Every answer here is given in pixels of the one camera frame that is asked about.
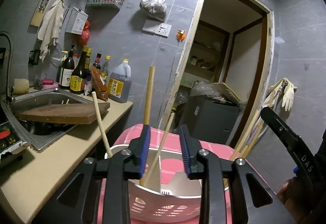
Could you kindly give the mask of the right hand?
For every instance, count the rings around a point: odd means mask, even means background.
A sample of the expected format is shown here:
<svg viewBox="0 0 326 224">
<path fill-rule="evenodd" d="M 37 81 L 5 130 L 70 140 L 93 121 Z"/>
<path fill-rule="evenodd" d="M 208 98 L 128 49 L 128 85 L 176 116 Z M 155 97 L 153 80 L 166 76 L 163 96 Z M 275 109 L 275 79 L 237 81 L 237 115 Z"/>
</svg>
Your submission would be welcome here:
<svg viewBox="0 0 326 224">
<path fill-rule="evenodd" d="M 325 187 L 310 189 L 293 177 L 285 182 L 277 197 L 296 223 L 325 223 Z"/>
</svg>

